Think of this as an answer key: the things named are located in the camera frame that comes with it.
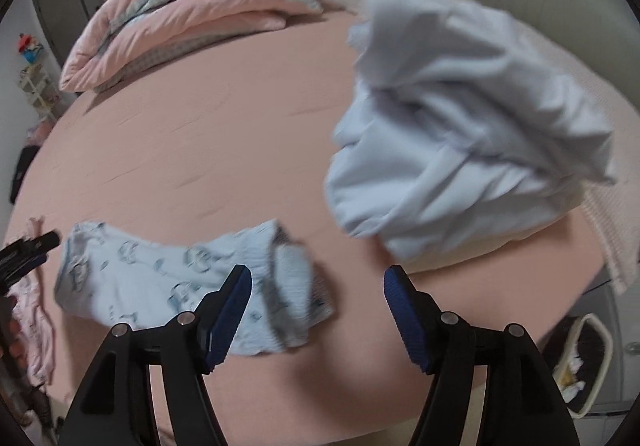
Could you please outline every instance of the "pink bed sheet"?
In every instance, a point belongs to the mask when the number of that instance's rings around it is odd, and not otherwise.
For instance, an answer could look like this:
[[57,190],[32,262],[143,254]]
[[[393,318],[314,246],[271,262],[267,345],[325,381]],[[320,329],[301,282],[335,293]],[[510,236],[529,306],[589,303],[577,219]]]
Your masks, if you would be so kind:
[[[390,264],[375,241],[340,232],[322,196],[332,129],[352,95],[353,16],[329,13],[278,32],[209,47],[80,96],[36,157],[8,238],[28,217],[64,235],[80,220],[186,245],[280,219],[302,241],[335,296],[337,316],[286,354],[230,356],[206,378],[231,445],[311,445],[417,415],[430,379],[407,357],[386,307]],[[62,314],[44,266],[56,327],[50,393],[69,402],[107,329]],[[441,307],[476,325],[524,324],[539,339],[603,264],[580,210],[519,243],[414,275]],[[159,368],[156,416],[167,428]]]

